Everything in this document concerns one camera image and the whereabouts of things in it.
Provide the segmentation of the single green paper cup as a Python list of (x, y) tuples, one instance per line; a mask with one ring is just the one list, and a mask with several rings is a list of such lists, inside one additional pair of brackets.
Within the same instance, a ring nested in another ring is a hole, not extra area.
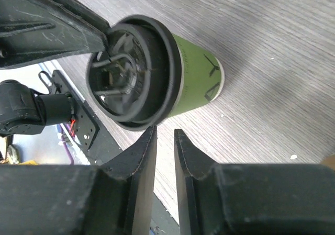
[(207, 105), (223, 90), (225, 72), (221, 62), (208, 50), (173, 35), (181, 59), (181, 84), (169, 117)]

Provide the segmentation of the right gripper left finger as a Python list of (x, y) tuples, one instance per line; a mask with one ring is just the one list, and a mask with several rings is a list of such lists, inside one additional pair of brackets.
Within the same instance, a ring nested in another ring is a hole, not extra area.
[(2, 165), (1, 234), (148, 234), (157, 128), (97, 165)]

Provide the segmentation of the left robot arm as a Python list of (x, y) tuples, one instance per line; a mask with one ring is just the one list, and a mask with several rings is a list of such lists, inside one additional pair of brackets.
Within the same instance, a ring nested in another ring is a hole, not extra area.
[[(78, 0), (1, 0), (1, 69), (95, 53), (107, 48), (109, 23)], [(34, 135), (71, 119), (71, 101), (1, 82), (1, 136)]]

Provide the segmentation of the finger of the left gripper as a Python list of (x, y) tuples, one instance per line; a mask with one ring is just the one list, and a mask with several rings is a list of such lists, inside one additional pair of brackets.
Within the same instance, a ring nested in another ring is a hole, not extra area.
[(100, 52), (108, 28), (78, 0), (1, 0), (1, 69)]

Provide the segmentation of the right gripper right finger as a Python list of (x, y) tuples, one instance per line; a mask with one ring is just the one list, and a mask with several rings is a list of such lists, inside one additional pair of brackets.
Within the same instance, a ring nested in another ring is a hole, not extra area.
[(334, 234), (334, 170), (220, 164), (174, 131), (181, 234)]

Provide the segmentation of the black lid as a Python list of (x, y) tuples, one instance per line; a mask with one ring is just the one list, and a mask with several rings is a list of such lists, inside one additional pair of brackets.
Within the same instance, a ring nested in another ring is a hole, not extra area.
[(97, 107), (118, 126), (142, 131), (165, 120), (182, 83), (173, 34), (145, 15), (125, 17), (107, 30), (108, 45), (91, 55), (86, 83)]

